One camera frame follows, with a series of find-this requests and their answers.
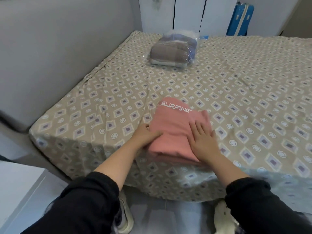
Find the black sleeve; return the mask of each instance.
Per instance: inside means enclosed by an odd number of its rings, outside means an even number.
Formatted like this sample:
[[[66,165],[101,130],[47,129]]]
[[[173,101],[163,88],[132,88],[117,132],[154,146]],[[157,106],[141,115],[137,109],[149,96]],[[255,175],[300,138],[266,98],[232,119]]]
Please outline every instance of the black sleeve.
[[[253,178],[227,186],[225,202],[246,233],[312,233],[312,226],[270,190],[266,181]]]
[[[118,196],[115,181],[102,173],[92,172],[72,181],[51,210],[22,234],[111,233],[120,205]]]

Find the folded pink shirt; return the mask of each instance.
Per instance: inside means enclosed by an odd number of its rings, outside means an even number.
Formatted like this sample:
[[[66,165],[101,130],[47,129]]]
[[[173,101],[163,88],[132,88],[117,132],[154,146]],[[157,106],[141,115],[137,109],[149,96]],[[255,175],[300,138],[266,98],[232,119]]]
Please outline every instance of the folded pink shirt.
[[[187,135],[193,136],[189,122],[195,120],[207,125],[211,131],[206,110],[194,111],[176,98],[163,98],[149,127],[150,131],[163,131],[163,135],[148,146],[148,154],[156,161],[199,163],[187,139]]]

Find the patterned bed sheet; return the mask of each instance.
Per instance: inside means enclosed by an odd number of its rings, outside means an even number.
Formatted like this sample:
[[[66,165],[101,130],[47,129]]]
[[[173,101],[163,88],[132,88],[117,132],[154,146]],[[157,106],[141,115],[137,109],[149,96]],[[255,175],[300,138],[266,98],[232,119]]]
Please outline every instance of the patterned bed sheet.
[[[294,210],[312,213],[312,39],[211,38],[183,69],[143,58],[160,37],[134,31],[31,127],[37,147],[69,177],[84,176],[171,96],[208,111],[222,154],[236,166],[268,181]],[[164,199],[225,196],[211,170],[144,154],[126,184]]]

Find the headboard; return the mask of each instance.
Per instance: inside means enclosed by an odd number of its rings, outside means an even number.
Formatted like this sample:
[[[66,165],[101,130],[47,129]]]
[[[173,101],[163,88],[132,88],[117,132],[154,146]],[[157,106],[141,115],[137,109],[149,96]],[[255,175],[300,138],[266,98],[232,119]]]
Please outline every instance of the headboard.
[[[26,132],[130,35],[131,2],[0,1],[0,119]]]

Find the plastic-wrapped suitcase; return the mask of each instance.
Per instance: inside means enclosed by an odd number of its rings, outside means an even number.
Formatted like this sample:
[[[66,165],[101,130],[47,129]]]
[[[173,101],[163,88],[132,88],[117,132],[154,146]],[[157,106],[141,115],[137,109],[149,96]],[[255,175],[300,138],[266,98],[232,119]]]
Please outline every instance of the plastic-wrapped suitcase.
[[[253,5],[238,2],[234,8],[227,35],[245,36],[254,9],[255,7]]]

